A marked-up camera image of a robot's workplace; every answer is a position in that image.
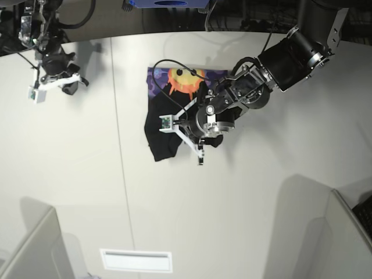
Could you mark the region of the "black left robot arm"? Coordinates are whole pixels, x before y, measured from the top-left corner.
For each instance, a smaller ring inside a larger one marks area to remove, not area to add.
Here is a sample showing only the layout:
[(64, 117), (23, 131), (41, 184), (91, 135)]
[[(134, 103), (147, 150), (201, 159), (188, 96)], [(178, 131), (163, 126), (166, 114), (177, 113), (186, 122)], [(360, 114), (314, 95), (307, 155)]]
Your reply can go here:
[(230, 74), (198, 92), (185, 130), (199, 165), (204, 146), (219, 145), (238, 118), (267, 105), (273, 89), (284, 92), (330, 61), (351, 6), (352, 1), (301, 1), (297, 24), (284, 39), (256, 58), (242, 58)]

